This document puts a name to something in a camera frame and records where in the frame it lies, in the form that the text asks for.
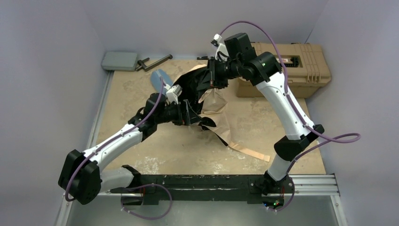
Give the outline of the beige umbrella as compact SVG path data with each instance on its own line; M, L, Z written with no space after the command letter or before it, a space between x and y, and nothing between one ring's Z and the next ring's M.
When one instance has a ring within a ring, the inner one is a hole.
M189 81L194 77L195 72L205 70L206 65L201 61L195 66L178 65L174 84L179 84L183 92L179 96L183 98L183 94L188 94L189 88L184 85L185 82L191 84ZM199 107L198 115L202 118L202 123L195 123L195 128L200 128L202 131L211 131L219 138L219 140L230 149L246 154L248 156L260 159L265 162L270 161L270 156L265 155L249 148L246 148L238 143L235 143L231 137L231 127L226 115L228 101L224 98L220 89L209 89L204 94L200 94L198 100L193 100L190 104L194 108L194 104Z

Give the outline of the light blue umbrella case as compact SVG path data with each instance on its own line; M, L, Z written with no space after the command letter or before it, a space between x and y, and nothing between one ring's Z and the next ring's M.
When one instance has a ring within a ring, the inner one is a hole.
M161 91L161 86L173 86L173 81L170 76L162 69L157 69L151 73L150 82L156 92Z

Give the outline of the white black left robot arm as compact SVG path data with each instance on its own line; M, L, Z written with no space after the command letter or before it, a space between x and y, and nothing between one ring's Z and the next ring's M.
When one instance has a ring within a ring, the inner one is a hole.
M104 168L129 148L143 142L159 124L190 126L202 121L188 100L169 102L162 93L153 93L120 130L105 141L85 151L70 151L64 161L58 185L66 201L88 204L105 190L111 180L103 177Z

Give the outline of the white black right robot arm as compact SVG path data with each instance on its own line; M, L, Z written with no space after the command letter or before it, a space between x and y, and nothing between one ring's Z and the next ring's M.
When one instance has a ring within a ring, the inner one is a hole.
M249 81L272 105L285 131L274 144L276 156L265 171L262 190L265 194L282 189L295 158L324 133L302 110L287 85L287 73L281 59L270 52L257 54L248 35L237 33L226 39L215 34L216 52L210 57L198 82L198 103L204 104L212 89L223 89L228 79Z

